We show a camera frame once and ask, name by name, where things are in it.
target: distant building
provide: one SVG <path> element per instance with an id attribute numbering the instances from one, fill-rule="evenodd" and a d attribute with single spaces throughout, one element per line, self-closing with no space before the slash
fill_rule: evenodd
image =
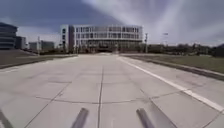
<path id="1" fill-rule="evenodd" d="M 26 38 L 25 37 L 16 37 L 15 49 L 26 49 Z"/>
<path id="2" fill-rule="evenodd" d="M 0 22 L 0 49 L 14 49 L 17 27 Z"/>
<path id="3" fill-rule="evenodd" d="M 66 51 L 135 51 L 142 42 L 141 26 L 62 25 L 61 44 Z"/>
<path id="4" fill-rule="evenodd" d="M 54 50 L 54 42 L 51 41 L 43 41 L 41 40 L 38 42 L 29 42 L 29 50 L 37 52 L 38 50 L 40 52 L 49 52 L 51 50 Z"/>
<path id="5" fill-rule="evenodd" d="M 61 44 L 66 53 L 74 52 L 74 27 L 72 25 L 63 25 L 61 27 Z"/>

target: white line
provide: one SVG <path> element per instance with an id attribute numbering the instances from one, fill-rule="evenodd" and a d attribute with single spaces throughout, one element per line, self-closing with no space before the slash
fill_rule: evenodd
<path id="1" fill-rule="evenodd" d="M 125 60 L 123 60 L 121 58 L 119 60 L 124 62 L 124 63 L 126 63 L 126 64 L 128 64 L 128 65 L 130 65 L 130 66 L 132 66 L 132 67 L 134 67 L 134 68 L 136 68 L 136 69 L 139 69 L 139 70 L 141 70 L 141 71 L 143 71 L 143 72 L 145 72 L 145 73 L 147 73 L 147 74 L 149 74 L 149 75 L 151 75 L 151 76 L 153 76 L 153 77 L 155 77 L 155 78 L 157 78 L 157 79 L 159 79 L 159 80 L 161 80 L 161 81 L 163 81 L 163 82 L 165 82 L 165 83 L 167 83 L 167 84 L 169 84 L 169 85 L 171 85 L 171 86 L 173 86 L 175 88 L 177 88 L 180 91 L 183 91 L 187 95 L 194 97 L 195 99 L 197 99 L 197 100 L 207 104 L 208 106 L 218 110 L 219 112 L 224 113 L 223 112 L 224 111 L 224 107 L 222 107 L 221 105 L 219 105 L 217 103 L 214 103 L 211 100 L 209 100 L 209 99 L 207 99 L 207 98 L 205 98 L 203 96 L 200 96 L 200 95 L 192 92 L 191 90 L 188 90 L 187 88 L 184 88 L 184 87 L 182 87 L 180 85 L 177 85 L 177 84 L 175 84 L 175 83 L 173 83 L 173 82 L 171 82 L 171 81 L 169 81 L 169 80 L 167 80 L 167 79 L 165 79 L 165 78 L 163 78 L 161 76 L 153 74 L 153 73 L 151 73 L 151 72 L 149 72 L 149 71 L 147 71 L 147 70 L 145 70 L 143 68 L 140 68 L 140 67 L 138 67 L 138 66 L 136 66 L 136 65 L 134 65 L 132 63 L 129 63 L 129 62 L 127 62 L 127 61 L 125 61 Z"/>

